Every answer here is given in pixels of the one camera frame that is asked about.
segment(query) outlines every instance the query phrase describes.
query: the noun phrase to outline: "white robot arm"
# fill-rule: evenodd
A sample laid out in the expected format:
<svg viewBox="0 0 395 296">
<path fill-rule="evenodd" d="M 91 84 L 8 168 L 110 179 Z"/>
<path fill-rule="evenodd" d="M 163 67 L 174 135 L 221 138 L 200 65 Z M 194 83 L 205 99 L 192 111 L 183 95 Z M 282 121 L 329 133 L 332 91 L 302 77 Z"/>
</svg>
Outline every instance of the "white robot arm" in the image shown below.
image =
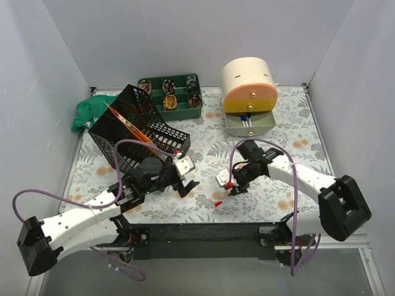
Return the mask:
<svg viewBox="0 0 395 296">
<path fill-rule="evenodd" d="M 25 220 L 18 248 L 30 276 L 51 269 L 57 261 L 79 250 L 100 244 L 118 246 L 148 244 L 149 229 L 132 229 L 122 213 L 142 204 L 146 194 L 164 191 L 168 186 L 185 197 L 199 182 L 183 185 L 185 175 L 194 170 L 188 156 L 161 162 L 148 157 L 122 179 L 122 188 L 114 184 L 92 200 L 88 208 L 74 208 L 63 214 L 38 221 L 35 216 Z M 122 193 L 109 207 L 92 208 L 111 203 L 118 191 Z"/>
<path fill-rule="evenodd" d="M 247 192 L 249 183 L 262 175 L 294 186 L 292 163 L 281 151 L 274 148 L 264 151 L 254 141 L 246 141 L 237 149 L 247 160 L 247 165 L 232 169 L 231 182 L 228 170 L 216 176 L 220 186 L 231 189 L 230 195 Z M 370 209 L 354 179 L 323 175 L 300 164 L 295 167 L 298 189 L 319 206 L 319 210 L 297 215 L 297 236 L 327 233 L 337 241 L 344 241 L 371 218 Z M 289 232 L 293 219 L 290 214 L 281 220 Z"/>
</svg>

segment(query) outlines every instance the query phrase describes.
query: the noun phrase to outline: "black wire basket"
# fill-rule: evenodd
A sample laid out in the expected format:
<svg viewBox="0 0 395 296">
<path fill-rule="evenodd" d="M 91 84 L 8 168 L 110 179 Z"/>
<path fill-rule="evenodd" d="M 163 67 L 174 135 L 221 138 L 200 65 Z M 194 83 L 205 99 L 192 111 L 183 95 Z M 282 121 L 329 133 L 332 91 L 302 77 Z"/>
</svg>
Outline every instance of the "black wire basket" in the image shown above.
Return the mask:
<svg viewBox="0 0 395 296">
<path fill-rule="evenodd" d="M 186 153 L 191 146 L 189 134 L 170 127 L 163 120 L 149 94 L 136 86 L 128 85 L 113 101 L 111 107 L 148 137 L 156 147 L 172 153 Z M 110 165 L 114 164 L 114 145 L 122 139 L 135 139 L 125 125 L 107 109 L 89 130 Z M 118 146 L 118 163 L 122 173 L 128 173 L 146 157 L 155 156 L 148 148 L 123 143 Z"/>
</svg>

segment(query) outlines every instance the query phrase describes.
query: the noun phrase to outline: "green towel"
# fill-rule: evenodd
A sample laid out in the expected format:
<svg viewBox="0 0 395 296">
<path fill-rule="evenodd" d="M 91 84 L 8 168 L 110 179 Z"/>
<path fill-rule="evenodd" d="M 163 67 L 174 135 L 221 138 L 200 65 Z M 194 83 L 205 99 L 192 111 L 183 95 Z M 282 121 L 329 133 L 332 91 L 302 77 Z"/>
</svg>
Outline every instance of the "green towel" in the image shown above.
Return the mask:
<svg viewBox="0 0 395 296">
<path fill-rule="evenodd" d="M 80 102 L 77 105 L 77 115 L 74 119 L 72 131 L 83 131 L 85 128 L 91 128 L 96 120 L 107 110 L 104 102 L 111 105 L 117 97 L 99 94 Z"/>
</svg>

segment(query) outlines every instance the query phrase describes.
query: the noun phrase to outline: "gray wall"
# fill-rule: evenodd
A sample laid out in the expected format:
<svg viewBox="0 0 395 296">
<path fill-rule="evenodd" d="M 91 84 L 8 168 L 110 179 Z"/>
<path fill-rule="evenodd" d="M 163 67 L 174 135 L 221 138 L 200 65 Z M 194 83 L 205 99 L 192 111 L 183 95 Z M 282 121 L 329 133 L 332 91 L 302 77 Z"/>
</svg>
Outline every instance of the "gray wall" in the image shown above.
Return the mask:
<svg viewBox="0 0 395 296">
<path fill-rule="evenodd" d="M 373 257 L 394 295 L 395 2 L 354 1 L 311 83 L 337 175 L 359 182 L 372 210 Z"/>
<path fill-rule="evenodd" d="M 63 192 L 77 140 L 75 105 L 89 89 L 41 0 L 0 0 L 0 23 L 0 294 L 25 295 L 30 278 L 11 200 L 26 188 Z M 44 218 L 59 203 L 25 194 L 18 206 L 25 218 Z"/>
<path fill-rule="evenodd" d="M 219 86 L 231 60 L 265 59 L 275 82 L 313 77 L 352 0 L 44 0 L 90 86 L 196 72 Z"/>
</svg>

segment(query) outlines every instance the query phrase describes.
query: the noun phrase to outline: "table surface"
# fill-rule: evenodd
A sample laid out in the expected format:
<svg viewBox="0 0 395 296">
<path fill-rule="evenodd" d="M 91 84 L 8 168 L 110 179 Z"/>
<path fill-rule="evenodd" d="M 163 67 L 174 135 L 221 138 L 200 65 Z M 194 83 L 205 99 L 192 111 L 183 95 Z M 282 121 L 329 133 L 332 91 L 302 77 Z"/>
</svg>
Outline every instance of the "table surface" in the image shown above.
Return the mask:
<svg viewBox="0 0 395 296">
<path fill-rule="evenodd" d="M 302 163 L 321 173 L 330 174 L 317 127 L 302 87 L 279 86 L 278 102 L 273 110 L 277 123 L 262 138 L 288 150 L 296 163 Z M 114 96 L 120 91 L 100 91 L 96 94 Z M 124 213 L 131 223 L 244 223 L 278 221 L 293 209 L 293 188 L 281 181 L 261 177 L 251 183 L 247 194 L 227 198 L 215 208 L 214 203 L 227 193 L 218 187 L 215 175 L 229 166 L 229 156 L 240 138 L 225 132 L 220 88 L 202 88 L 204 106 L 201 118 L 170 121 L 168 124 L 191 135 L 189 155 L 196 169 L 187 175 L 200 181 L 187 197 L 167 189 L 146 196 L 142 205 Z M 235 160 L 242 160 L 239 155 Z M 85 132 L 69 190 L 69 199 L 86 202 L 117 181 L 116 172 Z M 317 204 L 299 194 L 300 212 L 317 208 Z M 62 203 L 60 212 L 73 208 Z"/>
</svg>

